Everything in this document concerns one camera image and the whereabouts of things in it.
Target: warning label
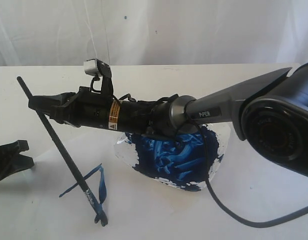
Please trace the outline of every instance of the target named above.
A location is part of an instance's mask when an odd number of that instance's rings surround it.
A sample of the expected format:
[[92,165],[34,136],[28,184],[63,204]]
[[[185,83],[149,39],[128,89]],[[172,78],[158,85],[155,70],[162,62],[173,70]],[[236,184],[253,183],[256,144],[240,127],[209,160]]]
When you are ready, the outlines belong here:
[[113,100],[112,106],[110,107],[110,111],[109,111],[108,129],[112,129],[112,130],[118,129],[120,109],[121,107],[118,104],[118,102],[116,100]]

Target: cable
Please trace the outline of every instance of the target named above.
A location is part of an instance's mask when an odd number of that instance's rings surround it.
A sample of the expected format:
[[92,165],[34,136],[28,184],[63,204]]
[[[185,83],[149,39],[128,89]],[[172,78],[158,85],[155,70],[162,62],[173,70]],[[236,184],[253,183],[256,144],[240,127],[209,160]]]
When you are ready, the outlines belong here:
[[[201,127],[194,122],[192,119],[190,119],[190,117],[187,115],[187,121],[186,123],[192,124],[196,127],[196,129],[198,130],[200,136],[202,137],[203,140],[203,144],[204,144],[204,152],[205,152],[205,157],[206,157],[206,161],[208,162],[208,146],[207,146],[207,142],[206,139],[204,137],[203,131],[201,129]],[[206,179],[205,179],[205,183],[207,186],[207,189],[210,193],[210,195],[212,196],[213,200],[216,202],[216,204],[224,211],[226,212],[228,215],[230,215],[233,219],[235,219],[236,221],[240,222],[241,224],[244,224],[246,226],[252,227],[252,228],[258,228],[258,229],[263,229],[263,228],[269,228],[269,227],[274,227],[280,224],[284,224],[287,223],[289,221],[292,221],[294,219],[297,219],[301,216],[304,216],[306,214],[308,214],[308,206],[294,211],[290,214],[287,214],[285,216],[281,216],[278,218],[275,218],[273,220],[269,220],[269,221],[263,221],[263,222],[257,222],[257,221],[249,221],[245,218],[242,218],[240,216],[238,216],[236,213],[232,212],[230,209],[228,209],[221,201],[220,199],[217,197],[217,195],[215,194],[210,181],[209,181],[209,172],[207,171],[206,173]]]

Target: white table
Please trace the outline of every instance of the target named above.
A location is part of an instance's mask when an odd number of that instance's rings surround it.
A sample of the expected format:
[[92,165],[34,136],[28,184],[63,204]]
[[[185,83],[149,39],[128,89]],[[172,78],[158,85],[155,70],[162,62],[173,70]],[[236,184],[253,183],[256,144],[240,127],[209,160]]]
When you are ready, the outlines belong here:
[[[276,63],[111,69],[117,97],[131,93],[136,99],[149,101],[174,93],[199,98],[279,68],[298,66]],[[92,136],[103,148],[109,224],[94,224],[93,210],[79,189],[74,190],[74,199],[70,195],[58,199],[54,189],[59,191],[59,185],[62,189],[69,187],[73,177],[36,113],[27,108],[27,98],[16,76],[23,77],[33,95],[77,92],[79,86],[88,86],[91,80],[81,66],[0,67],[0,145],[27,140],[30,150],[25,154],[36,162],[34,170],[0,182],[0,239],[308,239],[308,215],[267,229],[244,226],[219,209],[206,190],[192,193],[173,189],[117,161],[113,144],[119,133],[52,121],[83,173],[95,164],[87,159],[96,157],[86,155],[87,150],[77,146]],[[122,189],[115,186],[117,179],[122,181]],[[98,180],[90,183],[94,193],[97,184]],[[225,205],[253,221],[277,218],[308,205],[308,178],[265,160],[235,134],[231,134],[212,186]],[[125,206],[119,202],[123,196],[128,201]],[[143,202],[151,203],[152,208],[147,209]],[[133,203],[139,203],[139,212],[127,216],[126,209],[136,207]]]

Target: white backdrop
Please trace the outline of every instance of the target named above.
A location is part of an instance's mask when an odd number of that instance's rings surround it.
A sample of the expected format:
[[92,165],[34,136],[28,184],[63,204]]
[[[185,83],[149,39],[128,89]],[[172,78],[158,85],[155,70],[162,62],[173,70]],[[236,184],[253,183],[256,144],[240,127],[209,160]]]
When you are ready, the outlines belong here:
[[0,0],[0,66],[308,61],[308,0]]

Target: black clamp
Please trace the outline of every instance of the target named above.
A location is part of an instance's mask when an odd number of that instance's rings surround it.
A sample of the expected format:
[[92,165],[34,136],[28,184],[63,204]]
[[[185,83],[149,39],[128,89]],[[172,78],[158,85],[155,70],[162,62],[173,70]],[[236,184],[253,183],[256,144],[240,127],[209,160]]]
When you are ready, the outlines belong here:
[[27,150],[29,145],[26,140],[17,140],[0,146],[0,181],[34,166],[33,158],[20,154]]

